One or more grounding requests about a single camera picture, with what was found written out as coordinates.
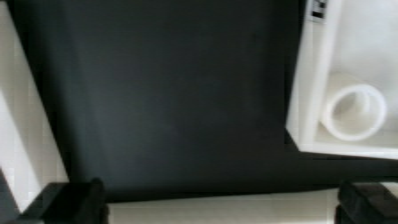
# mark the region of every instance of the white plastic part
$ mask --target white plastic part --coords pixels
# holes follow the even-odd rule
[[[398,1],[328,0],[321,21],[310,19],[310,5],[312,1],[286,124],[291,138],[303,152],[398,159]],[[385,100],[385,122],[380,127],[374,122],[355,138],[330,133],[321,124],[334,74],[362,80]],[[381,104],[371,109],[380,110],[373,118],[381,120]]]
[[[0,168],[19,211],[67,175],[8,9],[0,2]]]
[[[334,224],[337,190],[110,204],[110,224]]]
[[[387,104],[376,88],[348,74],[334,74],[323,98],[321,124],[342,141],[360,141],[383,125]]]

